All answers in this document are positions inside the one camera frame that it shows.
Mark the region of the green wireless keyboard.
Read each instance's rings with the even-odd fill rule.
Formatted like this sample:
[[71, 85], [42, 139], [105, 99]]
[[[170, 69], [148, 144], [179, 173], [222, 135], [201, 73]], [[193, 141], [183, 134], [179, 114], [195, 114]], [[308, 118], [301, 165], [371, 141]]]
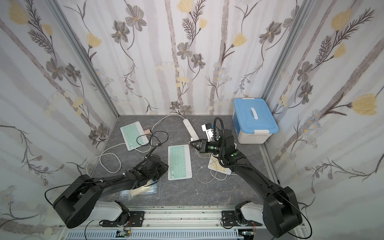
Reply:
[[168, 147], [168, 180], [184, 180], [192, 177], [189, 145]]
[[147, 135], [139, 121], [120, 128], [128, 151], [146, 146], [149, 143]]

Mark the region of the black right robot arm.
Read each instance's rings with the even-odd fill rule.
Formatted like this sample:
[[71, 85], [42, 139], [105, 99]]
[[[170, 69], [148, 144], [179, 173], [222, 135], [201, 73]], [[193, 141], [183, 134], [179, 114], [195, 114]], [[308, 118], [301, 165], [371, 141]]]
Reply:
[[275, 237], [279, 238], [303, 223], [294, 191], [269, 180], [253, 167], [246, 155], [235, 147], [232, 131], [224, 130], [217, 141], [201, 139], [189, 145], [200, 153], [217, 156], [219, 164], [241, 177], [263, 199], [263, 206], [248, 201], [238, 205], [237, 221], [254, 221], [263, 224]]

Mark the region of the white power strip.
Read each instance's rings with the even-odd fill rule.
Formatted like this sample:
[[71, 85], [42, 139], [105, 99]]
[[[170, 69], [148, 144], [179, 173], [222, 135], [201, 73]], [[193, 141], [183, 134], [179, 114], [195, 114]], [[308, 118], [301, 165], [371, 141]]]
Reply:
[[197, 133], [196, 133], [195, 129], [193, 128], [192, 124], [190, 123], [190, 121], [188, 119], [184, 119], [183, 123], [184, 123], [187, 131], [189, 132], [189, 134], [191, 136], [191, 141], [199, 140], [199, 136], [197, 135]]

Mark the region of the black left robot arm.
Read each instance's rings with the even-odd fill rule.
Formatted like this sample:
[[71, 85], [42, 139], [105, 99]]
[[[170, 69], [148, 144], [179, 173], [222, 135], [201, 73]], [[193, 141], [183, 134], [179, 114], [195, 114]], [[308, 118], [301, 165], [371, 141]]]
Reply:
[[157, 182], [169, 166], [157, 156], [148, 156], [141, 164], [120, 175], [91, 178], [81, 175], [52, 204], [69, 229], [78, 227], [91, 215], [97, 201], [125, 190], [145, 186], [148, 181]]

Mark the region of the yellow wireless keyboard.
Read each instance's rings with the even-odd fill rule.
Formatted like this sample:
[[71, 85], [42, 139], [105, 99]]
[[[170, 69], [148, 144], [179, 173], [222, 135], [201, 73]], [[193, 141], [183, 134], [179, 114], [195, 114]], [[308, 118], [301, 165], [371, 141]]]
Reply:
[[219, 164], [217, 157], [211, 156], [208, 164], [208, 169], [222, 174], [231, 175], [232, 171], [229, 168], [224, 168]]

